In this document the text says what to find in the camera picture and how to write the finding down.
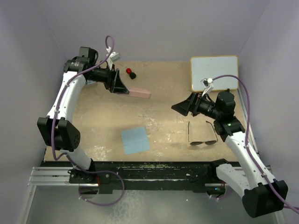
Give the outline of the pink glasses case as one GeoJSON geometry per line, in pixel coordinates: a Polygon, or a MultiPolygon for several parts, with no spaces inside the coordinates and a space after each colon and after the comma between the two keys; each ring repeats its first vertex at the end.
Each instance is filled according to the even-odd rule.
{"type": "Polygon", "coordinates": [[[129,91],[129,96],[135,97],[135,98],[145,98],[145,99],[150,99],[151,92],[145,89],[139,89],[139,88],[134,88],[130,87],[128,88],[129,91]]]}

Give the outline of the blue cleaning cloth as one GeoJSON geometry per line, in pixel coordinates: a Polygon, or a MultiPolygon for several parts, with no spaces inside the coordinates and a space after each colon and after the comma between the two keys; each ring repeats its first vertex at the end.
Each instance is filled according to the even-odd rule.
{"type": "Polygon", "coordinates": [[[127,129],[121,132],[124,153],[126,155],[144,152],[150,149],[145,127],[127,129]]]}

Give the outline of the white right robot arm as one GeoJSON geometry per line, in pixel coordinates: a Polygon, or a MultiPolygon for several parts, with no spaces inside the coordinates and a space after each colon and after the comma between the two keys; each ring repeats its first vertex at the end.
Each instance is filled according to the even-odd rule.
{"type": "Polygon", "coordinates": [[[203,114],[214,120],[214,130],[222,141],[231,149],[241,165],[241,175],[225,161],[208,170],[208,179],[227,183],[241,198],[247,214],[259,217],[284,208],[288,186],[285,181],[276,180],[275,176],[262,163],[252,145],[248,142],[246,131],[234,115],[235,96],[228,91],[221,91],[215,102],[198,93],[192,93],[186,100],[171,106],[183,116],[203,114]]]}

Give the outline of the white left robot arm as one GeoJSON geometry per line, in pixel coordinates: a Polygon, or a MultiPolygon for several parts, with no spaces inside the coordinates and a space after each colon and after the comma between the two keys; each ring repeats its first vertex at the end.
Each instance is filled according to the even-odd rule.
{"type": "Polygon", "coordinates": [[[72,119],[79,94],[88,80],[103,83],[104,87],[115,94],[128,94],[129,91],[120,78],[119,69],[113,64],[116,53],[107,47],[105,68],[96,64],[98,52],[89,47],[80,47],[79,55],[68,60],[63,68],[63,81],[54,105],[46,117],[37,121],[38,129],[47,146],[53,152],[61,151],[80,171],[80,178],[91,183],[96,178],[93,160],[80,146],[80,131],[73,125],[72,119]]]}

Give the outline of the gold aviator sunglasses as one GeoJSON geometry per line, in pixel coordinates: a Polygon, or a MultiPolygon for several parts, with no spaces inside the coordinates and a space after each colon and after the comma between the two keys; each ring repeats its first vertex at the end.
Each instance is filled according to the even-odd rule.
{"type": "Polygon", "coordinates": [[[206,124],[203,128],[188,122],[188,142],[191,146],[198,146],[201,144],[214,145],[218,142],[218,137],[213,124],[206,120],[206,124]]]}

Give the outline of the red and black bottle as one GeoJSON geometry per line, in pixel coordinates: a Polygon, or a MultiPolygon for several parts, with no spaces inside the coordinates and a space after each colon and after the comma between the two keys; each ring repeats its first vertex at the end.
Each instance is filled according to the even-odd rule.
{"type": "Polygon", "coordinates": [[[135,74],[130,68],[127,68],[127,69],[126,69],[126,73],[128,74],[128,76],[129,76],[131,79],[135,79],[135,78],[136,78],[136,74],[135,74]]]}

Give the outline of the small whiteboard wooden frame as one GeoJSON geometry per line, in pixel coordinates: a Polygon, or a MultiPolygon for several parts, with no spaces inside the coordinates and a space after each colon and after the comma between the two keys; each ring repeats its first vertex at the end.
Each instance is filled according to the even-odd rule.
{"type": "Polygon", "coordinates": [[[195,56],[190,59],[191,89],[193,92],[204,90],[202,80],[222,75],[238,77],[238,56],[195,56]]]}

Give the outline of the aluminium frame rail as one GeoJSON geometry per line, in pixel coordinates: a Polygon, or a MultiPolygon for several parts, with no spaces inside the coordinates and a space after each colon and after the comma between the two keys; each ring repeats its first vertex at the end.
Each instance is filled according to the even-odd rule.
{"type": "Polygon", "coordinates": [[[68,167],[33,167],[27,186],[69,185],[69,169],[68,167]]]}

